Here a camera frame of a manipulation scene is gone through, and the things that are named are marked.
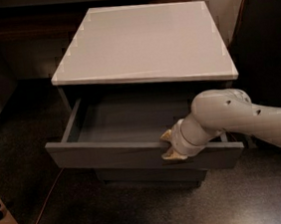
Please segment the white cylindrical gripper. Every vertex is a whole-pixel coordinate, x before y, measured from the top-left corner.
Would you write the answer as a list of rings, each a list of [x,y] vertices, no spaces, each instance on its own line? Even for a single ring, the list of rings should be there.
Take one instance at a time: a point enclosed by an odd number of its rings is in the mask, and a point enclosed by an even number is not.
[[[192,114],[181,118],[171,129],[160,137],[171,147],[161,155],[164,160],[185,160],[198,155],[214,138],[223,134],[221,130],[205,128],[195,120]]]

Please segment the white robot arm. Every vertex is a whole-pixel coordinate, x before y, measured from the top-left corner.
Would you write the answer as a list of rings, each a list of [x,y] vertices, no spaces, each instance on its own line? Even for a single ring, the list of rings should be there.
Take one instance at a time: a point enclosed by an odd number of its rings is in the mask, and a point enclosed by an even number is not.
[[[248,94],[238,89],[199,93],[191,102],[190,114],[160,137],[170,144],[162,158],[182,160],[196,156],[225,132],[248,134],[281,147],[281,108],[254,104]]]

